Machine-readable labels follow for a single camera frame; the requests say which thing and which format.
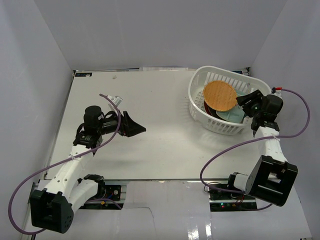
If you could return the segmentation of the light teal rectangular plate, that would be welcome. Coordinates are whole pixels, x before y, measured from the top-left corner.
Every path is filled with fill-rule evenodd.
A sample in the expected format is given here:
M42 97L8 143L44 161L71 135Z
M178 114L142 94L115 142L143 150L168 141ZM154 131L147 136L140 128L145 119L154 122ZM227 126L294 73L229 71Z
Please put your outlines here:
M236 100L236 97L240 96L243 96L243 94L236 90L219 91L216 114L227 122L240 124L245 117L245 112Z

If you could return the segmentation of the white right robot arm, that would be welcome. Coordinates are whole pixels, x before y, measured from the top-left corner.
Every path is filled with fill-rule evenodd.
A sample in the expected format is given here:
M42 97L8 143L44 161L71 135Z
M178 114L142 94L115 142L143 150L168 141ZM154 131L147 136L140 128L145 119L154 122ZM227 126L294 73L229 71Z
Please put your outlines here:
M290 194L298 175L296 165L283 154L276 123L283 107L281 89L273 88L263 95L259 90L236 98L244 113L252 119L254 139L262 138L258 145L260 158L250 174L234 172L228 178L226 195L236 200L243 194L282 207Z

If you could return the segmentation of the red rimmed beige bowl plate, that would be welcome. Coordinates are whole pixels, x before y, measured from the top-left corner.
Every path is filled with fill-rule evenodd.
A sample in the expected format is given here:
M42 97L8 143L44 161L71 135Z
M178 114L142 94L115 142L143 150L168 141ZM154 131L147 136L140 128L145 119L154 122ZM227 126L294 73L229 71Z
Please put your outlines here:
M203 102L203 106L204 106L204 109L206 111L206 113L214 118L218 118L219 116L217 115L216 111L212 108L210 108L207 103L204 101Z

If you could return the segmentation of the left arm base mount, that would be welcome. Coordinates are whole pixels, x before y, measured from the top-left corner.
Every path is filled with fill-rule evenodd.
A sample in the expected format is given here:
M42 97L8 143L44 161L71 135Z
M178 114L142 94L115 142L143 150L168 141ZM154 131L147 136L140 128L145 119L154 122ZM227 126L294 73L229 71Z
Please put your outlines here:
M90 202L80 207L81 210L121 210L124 205L121 185L106 185L104 195L89 199Z

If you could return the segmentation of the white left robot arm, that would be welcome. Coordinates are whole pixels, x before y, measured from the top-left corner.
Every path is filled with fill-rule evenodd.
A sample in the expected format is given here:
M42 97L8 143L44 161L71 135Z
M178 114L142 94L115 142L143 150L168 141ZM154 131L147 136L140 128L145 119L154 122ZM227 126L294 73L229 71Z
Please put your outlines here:
M72 143L71 159L61 166L43 189L35 190L30 196L32 225L66 233L79 208L87 201L107 196L103 176L80 176L102 145L103 135L119 134L129 138L143 132L146 128L133 121L127 111L116 113L111 110L104 114L99 106L87 107Z

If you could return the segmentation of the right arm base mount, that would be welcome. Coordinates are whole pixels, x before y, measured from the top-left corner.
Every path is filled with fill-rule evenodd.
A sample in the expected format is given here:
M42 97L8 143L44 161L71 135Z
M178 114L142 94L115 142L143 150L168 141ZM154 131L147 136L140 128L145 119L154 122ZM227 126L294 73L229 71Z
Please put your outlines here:
M214 190L204 186L208 194L210 211L213 212L244 212L257 210L257 201L254 197L237 193Z

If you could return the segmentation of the orange woven round plate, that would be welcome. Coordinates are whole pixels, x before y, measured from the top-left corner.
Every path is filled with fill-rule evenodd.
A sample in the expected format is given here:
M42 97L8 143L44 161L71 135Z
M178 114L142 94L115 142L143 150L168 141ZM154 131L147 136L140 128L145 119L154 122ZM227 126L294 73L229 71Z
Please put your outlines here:
M222 80L209 82L202 94L208 107L218 112L227 112L237 105L236 90Z

